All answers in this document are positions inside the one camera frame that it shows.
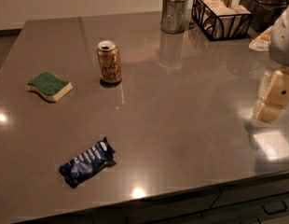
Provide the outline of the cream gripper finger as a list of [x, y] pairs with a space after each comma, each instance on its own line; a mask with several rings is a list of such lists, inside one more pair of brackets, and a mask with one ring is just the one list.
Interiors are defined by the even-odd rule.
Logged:
[[265, 100], [256, 101], [254, 119], [273, 123], [289, 106], [289, 69], [279, 69], [272, 74]]
[[259, 90], [258, 90], [258, 98], [260, 100], [266, 99], [271, 78], [272, 78], [272, 74], [270, 72], [266, 72], [263, 75], [261, 82], [260, 82]]

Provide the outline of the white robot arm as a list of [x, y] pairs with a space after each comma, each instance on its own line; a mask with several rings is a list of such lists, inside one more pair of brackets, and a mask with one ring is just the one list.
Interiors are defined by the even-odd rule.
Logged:
[[262, 126], [276, 121], [289, 106], [289, 6], [272, 26], [268, 53], [282, 67], [261, 80], [252, 121]]

